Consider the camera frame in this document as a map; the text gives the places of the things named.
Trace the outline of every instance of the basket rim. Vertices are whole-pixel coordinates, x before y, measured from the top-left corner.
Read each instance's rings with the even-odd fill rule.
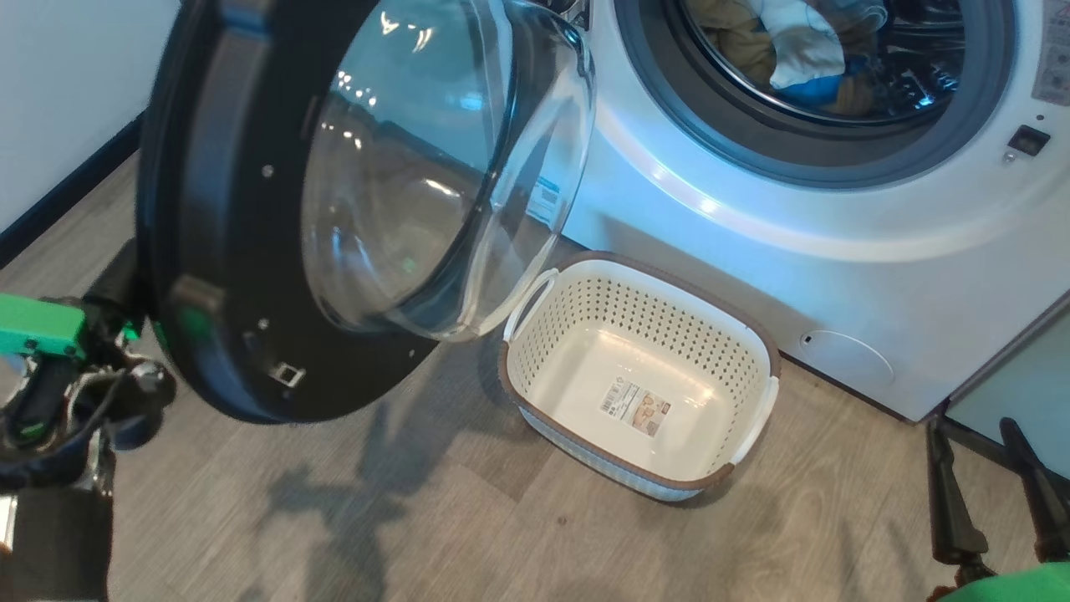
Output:
[[[610,252],[608,250],[583,250],[577,252],[559,263],[556,268],[564,272],[566,268],[577,263],[598,259],[610,261],[612,263],[620,263],[626,267],[631,267],[637,272],[642,272],[648,276],[653,276],[666,283],[683,290],[684,292],[692,294],[702,300],[705,300],[706,304],[709,304],[714,308],[717,308],[718,310],[739,321],[739,323],[752,330],[754,335],[758,336],[759,340],[762,341],[762,344],[765,345],[765,353],[769,356],[769,376],[780,379],[780,350],[773,343],[773,337],[770,337],[768,331],[765,330],[765,327],[758,324],[754,319],[750,318],[750,315],[746,312],[732,304],[729,304],[728,300],[724,300],[713,292],[699,288],[681,277],[666,272],[664,269],[659,269],[653,265],[643,263],[642,261],[637,261],[629,257],[617,254],[616,252]]]
[[[615,252],[609,252],[605,250],[584,250],[568,257],[566,260],[560,262],[556,265],[556,267],[561,272],[564,272],[566,268],[577,263],[591,260],[605,260],[613,263],[620,263],[626,267],[630,267],[638,272],[660,279],[666,283],[674,285],[683,290],[684,292],[697,296],[698,298],[704,300],[704,303],[709,304],[710,306],[724,312],[731,318],[739,321],[739,323],[742,323],[744,326],[753,331],[754,335],[758,336],[759,340],[762,341],[762,344],[765,345],[766,353],[769,356],[769,376],[773,379],[778,379],[778,380],[780,379],[780,353],[777,350],[777,348],[771,344],[771,338],[768,336],[765,329],[762,328],[761,325],[755,323],[753,319],[748,317],[745,312],[743,312],[735,306],[725,303],[725,300],[718,297],[717,295],[706,290],[700,289],[691,284],[690,282],[687,282],[682,278],[678,278],[668,272],[664,272],[652,265],[647,265],[646,263],[643,263],[641,261],[636,261],[635,259],[617,254]],[[509,397],[513,399],[513,402],[519,408],[531,414],[539,421],[547,425],[555,432],[567,438],[570,443],[572,443],[572,445],[582,448],[588,453],[597,456],[598,458],[602,459],[606,462],[609,462],[632,474],[639,475],[640,477],[651,482],[654,482],[658,485],[672,490],[683,490],[683,491],[701,491],[709,489],[722,482],[735,469],[735,465],[733,463],[725,462],[720,468],[718,468],[710,475],[702,477],[701,479],[694,479],[691,481],[678,481],[674,479],[668,479],[666,477],[652,473],[645,468],[636,466],[635,464],[631,464],[630,462],[627,462],[622,458],[613,453],[610,453],[609,451],[598,446],[591,444],[586,439],[574,433],[570,429],[566,429],[563,425],[551,418],[541,410],[535,407],[535,405],[533,405],[531,402],[529,402],[528,399],[524,398],[520,393],[520,391],[517,390],[517,388],[513,385],[513,382],[509,380],[508,357],[509,357],[509,342],[506,341],[502,344],[502,351],[499,354],[498,375],[499,375],[499,381],[502,383],[502,387],[505,389],[506,393],[508,393]]]

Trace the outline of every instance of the basket handle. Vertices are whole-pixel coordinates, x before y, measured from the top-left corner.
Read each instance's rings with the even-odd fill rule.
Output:
[[[762,430],[765,429],[765,423],[769,420],[769,415],[773,414],[773,403],[777,401],[777,393],[780,391],[780,380],[776,376],[769,377],[769,385],[765,388],[765,393],[762,396],[762,401],[759,402],[758,412],[754,414],[754,420],[750,425],[750,432],[747,433],[747,438],[739,444],[739,448],[736,449],[735,454],[732,456],[732,464],[739,466],[743,459],[747,457],[750,452],[750,448],[754,446],[754,442],[758,441],[758,436],[762,434]]]
[[[502,335],[503,341],[513,343],[517,337],[520,337],[524,327],[528,326],[528,322],[535,314],[535,310],[542,305],[542,300],[546,300],[547,295],[550,294],[550,289],[553,288],[553,281],[557,278],[559,273],[556,267],[547,269],[539,274],[535,278],[535,281],[528,287],[528,291],[524,292],[524,295],[520,298],[520,303],[517,304],[517,309],[509,314],[509,320],[505,323],[505,333]],[[540,288],[542,289],[542,293],[538,295],[534,304],[531,304],[532,295]]]

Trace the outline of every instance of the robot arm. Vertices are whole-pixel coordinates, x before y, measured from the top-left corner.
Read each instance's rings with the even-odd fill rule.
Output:
[[[107,598],[114,452],[152,439],[177,386],[128,350],[142,290],[131,241],[80,298],[0,294],[0,354],[25,366],[0,406],[0,599]]]
[[[1010,418],[999,422],[1011,468],[1022,478],[1029,513],[1037,534],[1040,567],[1010,575],[996,575],[981,559],[989,542],[973,524],[951,465],[954,454],[938,421],[928,426],[929,509],[932,520],[933,558],[958,566],[958,589],[939,587],[930,601],[998,602],[1070,600],[1070,505],[1052,485],[1044,465]]]

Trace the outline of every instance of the brown cloth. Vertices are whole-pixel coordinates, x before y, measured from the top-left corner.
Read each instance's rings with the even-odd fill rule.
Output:
[[[755,86],[768,91],[777,52],[773,36],[746,0],[688,0],[688,6],[714,48]]]
[[[821,0],[807,0],[816,7]],[[769,77],[777,68],[773,37],[746,0],[688,0],[696,24],[706,38],[744,76],[766,93],[774,93]],[[844,55],[870,55],[875,35],[856,27],[838,33]],[[825,112],[862,117],[873,108],[873,83],[867,72],[844,76],[835,103],[815,107]]]

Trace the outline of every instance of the white cloth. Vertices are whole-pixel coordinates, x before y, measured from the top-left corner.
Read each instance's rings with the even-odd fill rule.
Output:
[[[805,0],[747,0],[773,36],[777,90],[819,77],[843,75],[843,47],[832,26]]]

